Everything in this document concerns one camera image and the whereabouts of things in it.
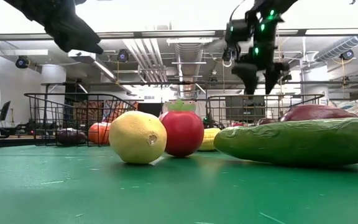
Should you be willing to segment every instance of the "security camera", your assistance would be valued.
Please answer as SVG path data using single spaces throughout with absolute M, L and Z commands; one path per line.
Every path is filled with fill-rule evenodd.
M 15 66 L 17 68 L 28 68 L 30 64 L 29 59 L 27 59 L 27 56 L 19 56 L 19 58 L 16 60 Z
M 126 49 L 120 49 L 117 55 L 117 61 L 119 62 L 127 62 L 129 59 L 129 54 Z
M 350 59 L 353 59 L 354 58 L 354 52 L 353 50 L 348 50 L 344 53 L 342 53 L 340 56 L 339 56 L 340 59 L 342 60 L 350 60 Z

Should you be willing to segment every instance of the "camera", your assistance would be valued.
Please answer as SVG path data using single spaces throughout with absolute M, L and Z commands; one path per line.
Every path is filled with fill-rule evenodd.
M 19 58 L 16 60 L 15 66 L 17 68 L 28 68 L 29 64 L 30 61 L 26 56 L 19 56 Z

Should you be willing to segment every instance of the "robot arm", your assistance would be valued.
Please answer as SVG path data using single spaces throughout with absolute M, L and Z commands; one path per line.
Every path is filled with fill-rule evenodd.
M 232 73 L 237 75 L 246 86 L 245 92 L 253 95 L 258 83 L 257 71 L 265 70 L 266 95 L 270 94 L 279 78 L 289 72 L 289 64 L 273 62 L 277 24 L 283 22 L 281 15 L 297 0 L 256 0 L 244 19 L 227 23 L 225 41 L 227 43 L 223 60 L 235 59 Z M 239 42 L 250 41 L 254 44 L 247 54 L 240 56 Z
M 97 54 L 99 36 L 75 13 L 75 6 L 86 0 L 5 0 L 22 12 L 30 21 L 45 28 L 55 43 L 65 52 L 73 49 Z

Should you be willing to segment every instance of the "air duct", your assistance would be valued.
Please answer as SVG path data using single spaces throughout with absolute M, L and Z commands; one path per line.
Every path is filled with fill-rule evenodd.
M 321 50 L 314 56 L 315 62 L 326 62 L 358 46 L 358 36 L 345 37 Z
M 175 52 L 178 60 L 178 72 L 180 81 L 194 82 L 200 71 L 200 62 L 203 57 L 203 44 L 183 43 L 175 44 Z M 180 85 L 179 96 L 181 98 L 192 98 L 195 96 L 195 85 Z

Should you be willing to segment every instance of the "green table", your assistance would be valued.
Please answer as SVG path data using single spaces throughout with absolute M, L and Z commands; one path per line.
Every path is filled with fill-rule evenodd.
M 0 148 L 0 224 L 358 223 L 358 166 L 291 169 L 218 152 L 129 166 L 108 147 Z

